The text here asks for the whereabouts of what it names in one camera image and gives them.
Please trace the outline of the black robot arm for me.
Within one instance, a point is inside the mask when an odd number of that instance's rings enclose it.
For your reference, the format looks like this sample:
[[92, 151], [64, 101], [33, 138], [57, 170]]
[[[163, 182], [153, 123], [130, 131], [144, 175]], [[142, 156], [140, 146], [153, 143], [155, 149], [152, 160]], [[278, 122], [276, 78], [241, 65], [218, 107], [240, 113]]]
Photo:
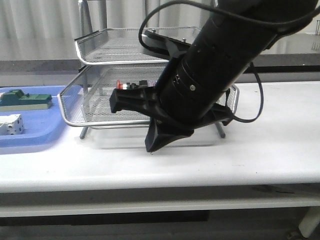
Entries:
[[315, 0], [220, 0], [192, 44], [140, 28], [140, 44], [168, 60], [154, 87], [115, 89], [113, 113], [136, 111], [150, 117], [148, 152], [189, 137], [234, 115], [217, 104], [230, 85], [262, 51], [307, 26], [319, 14]]

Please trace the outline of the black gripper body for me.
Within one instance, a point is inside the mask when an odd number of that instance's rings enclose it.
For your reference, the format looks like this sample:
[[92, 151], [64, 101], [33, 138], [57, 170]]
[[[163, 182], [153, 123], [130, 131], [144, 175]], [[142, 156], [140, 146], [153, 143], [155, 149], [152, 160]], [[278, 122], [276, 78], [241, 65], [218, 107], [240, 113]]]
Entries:
[[186, 138], [216, 122], [227, 125], [232, 112], [219, 105], [234, 81], [234, 54], [227, 31], [201, 31], [192, 44], [146, 31], [146, 47], [170, 58], [153, 87], [113, 90], [112, 113], [121, 110], [150, 117], [149, 138]]

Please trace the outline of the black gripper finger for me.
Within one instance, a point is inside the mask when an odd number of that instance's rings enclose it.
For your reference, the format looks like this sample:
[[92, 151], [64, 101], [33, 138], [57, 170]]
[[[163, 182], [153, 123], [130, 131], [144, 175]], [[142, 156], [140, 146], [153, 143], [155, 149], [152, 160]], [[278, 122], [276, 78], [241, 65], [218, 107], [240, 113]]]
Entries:
[[181, 129], [166, 123], [160, 123], [158, 120], [151, 118], [144, 140], [146, 151], [148, 153], [155, 152], [176, 140], [188, 138], [193, 133], [193, 129]]

